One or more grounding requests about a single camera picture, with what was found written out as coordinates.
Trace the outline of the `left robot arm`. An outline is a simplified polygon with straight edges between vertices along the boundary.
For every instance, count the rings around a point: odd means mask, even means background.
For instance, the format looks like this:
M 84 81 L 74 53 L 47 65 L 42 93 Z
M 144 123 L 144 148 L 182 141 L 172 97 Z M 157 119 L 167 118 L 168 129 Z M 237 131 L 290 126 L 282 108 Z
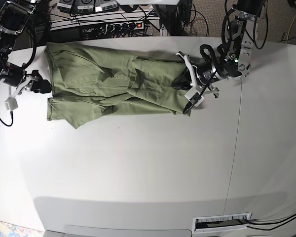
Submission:
M 258 18 L 268 19 L 266 0 L 236 0 L 225 10 L 222 23 L 221 44 L 212 48 L 200 46 L 203 62 L 196 64 L 179 51 L 186 69 L 172 82 L 176 90 L 185 90 L 188 101 L 203 100 L 205 94 L 219 96 L 213 83 L 224 79 L 242 79 L 251 69 L 251 56 L 257 45 Z

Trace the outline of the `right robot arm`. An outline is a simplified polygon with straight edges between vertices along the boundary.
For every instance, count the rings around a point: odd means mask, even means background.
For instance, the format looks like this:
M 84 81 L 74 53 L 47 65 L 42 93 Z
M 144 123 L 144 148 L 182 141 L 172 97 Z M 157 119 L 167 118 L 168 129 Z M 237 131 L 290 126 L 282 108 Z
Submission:
M 7 0 L 0 10 L 0 82 L 9 86 L 34 93 L 47 94 L 52 91 L 52 85 L 40 75 L 38 70 L 30 74 L 26 69 L 33 63 L 37 52 L 37 35 L 32 16 L 40 0 Z M 23 33 L 29 33 L 33 43 L 32 54 L 28 62 L 21 66 L 8 61 L 17 38 Z

